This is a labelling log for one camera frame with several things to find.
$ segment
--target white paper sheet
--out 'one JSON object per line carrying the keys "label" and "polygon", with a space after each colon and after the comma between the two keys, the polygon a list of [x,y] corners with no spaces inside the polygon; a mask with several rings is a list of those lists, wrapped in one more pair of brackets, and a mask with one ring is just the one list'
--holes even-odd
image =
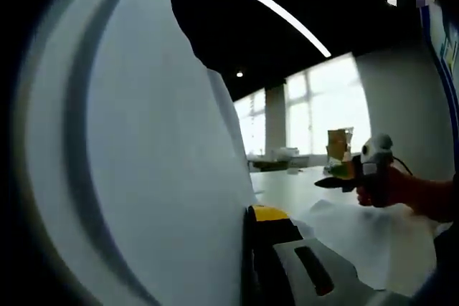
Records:
{"label": "white paper sheet", "polygon": [[435,268],[427,219],[411,215],[403,205],[377,209],[321,200],[299,220],[376,290],[412,296]]}

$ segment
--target hand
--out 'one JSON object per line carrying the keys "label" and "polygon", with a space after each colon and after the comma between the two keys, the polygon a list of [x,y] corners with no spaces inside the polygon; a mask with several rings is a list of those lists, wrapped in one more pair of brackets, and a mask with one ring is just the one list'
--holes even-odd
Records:
{"label": "hand", "polygon": [[363,186],[360,186],[357,188],[359,204],[362,206],[388,207],[393,204],[404,203],[408,178],[408,175],[393,166],[389,166],[378,185],[378,192],[384,194],[384,203],[374,204],[371,194]]}

